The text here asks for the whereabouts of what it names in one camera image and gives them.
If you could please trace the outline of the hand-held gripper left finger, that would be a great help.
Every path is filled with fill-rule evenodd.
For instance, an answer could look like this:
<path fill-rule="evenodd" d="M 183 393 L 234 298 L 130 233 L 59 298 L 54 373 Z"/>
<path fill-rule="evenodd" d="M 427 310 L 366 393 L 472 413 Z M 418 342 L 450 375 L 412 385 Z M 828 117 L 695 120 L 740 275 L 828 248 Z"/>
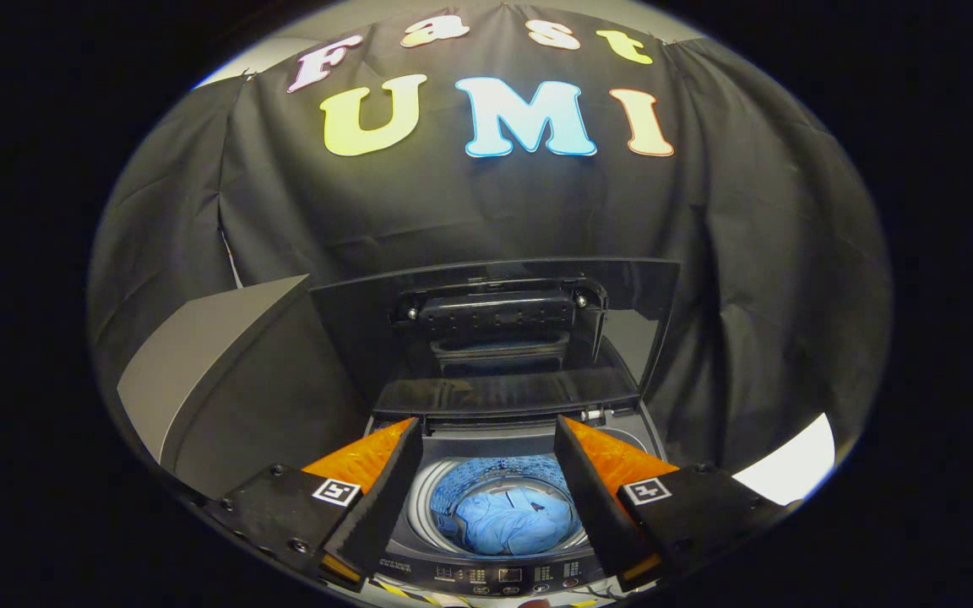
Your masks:
<path fill-rule="evenodd" d="M 205 501 L 204 514 L 297 576 L 359 591 L 381 565 L 421 458 L 421 420 L 405 419 L 306 467 L 263 467 Z"/>

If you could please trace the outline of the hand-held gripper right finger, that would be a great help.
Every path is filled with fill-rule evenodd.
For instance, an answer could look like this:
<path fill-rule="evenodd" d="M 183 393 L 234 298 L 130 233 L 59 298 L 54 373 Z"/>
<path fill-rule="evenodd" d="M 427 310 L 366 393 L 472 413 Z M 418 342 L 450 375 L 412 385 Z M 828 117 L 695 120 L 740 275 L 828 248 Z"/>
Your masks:
<path fill-rule="evenodd" d="M 606 576 L 672 584 L 756 539 L 783 508 L 707 464 L 679 467 L 558 416 L 553 453 Z"/>

